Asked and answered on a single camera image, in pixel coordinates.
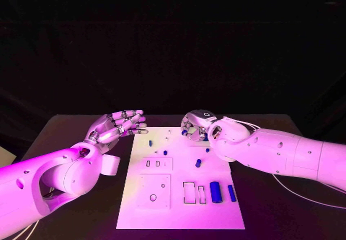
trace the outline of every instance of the black background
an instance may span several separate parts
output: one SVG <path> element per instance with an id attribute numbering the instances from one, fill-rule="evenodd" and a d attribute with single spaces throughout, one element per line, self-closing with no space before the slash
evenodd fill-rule
<path id="1" fill-rule="evenodd" d="M 331 1 L 2 1 L 1 146 L 20 157 L 56 114 L 131 109 L 288 114 L 346 143 L 344 20 Z"/>

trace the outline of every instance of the black tabletop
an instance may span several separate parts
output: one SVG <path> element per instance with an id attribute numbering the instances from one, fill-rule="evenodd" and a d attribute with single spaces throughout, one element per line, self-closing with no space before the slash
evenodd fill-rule
<path id="1" fill-rule="evenodd" d="M 259 125 L 260 128 L 301 135 L 291 118 L 284 114 L 223 116 Z M 149 127 L 178 127 L 183 115 L 145 117 Z M 69 148 L 80 142 L 96 118 L 96 115 L 56 115 L 49 120 L 23 159 Z M 346 239 L 346 210 L 299 198 L 282 188 L 271 174 L 237 162 L 229 165 L 245 230 L 116 229 L 132 140 L 134 136 L 123 137 L 106 153 L 121 157 L 116 175 L 99 175 L 87 194 L 64 204 L 38 221 L 30 240 Z M 286 187 L 307 198 L 346 207 L 346 195 L 318 182 L 296 177 L 278 178 Z"/>

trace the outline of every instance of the robotic hand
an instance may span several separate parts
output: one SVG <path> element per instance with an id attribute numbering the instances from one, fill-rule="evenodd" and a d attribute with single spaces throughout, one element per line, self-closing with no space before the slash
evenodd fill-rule
<path id="1" fill-rule="evenodd" d="M 193 141 L 207 135 L 222 160 L 236 160 L 266 173 L 307 178 L 346 191 L 346 145 L 259 128 L 227 117 L 216 119 L 206 110 L 190 111 L 180 127 L 181 135 Z"/>
<path id="2" fill-rule="evenodd" d="M 0 239 L 49 215 L 95 186 L 99 174 L 113 176 L 119 158 L 106 155 L 119 137 L 147 134 L 141 110 L 105 114 L 83 142 L 0 168 Z M 40 184 L 54 189 L 43 195 Z"/>

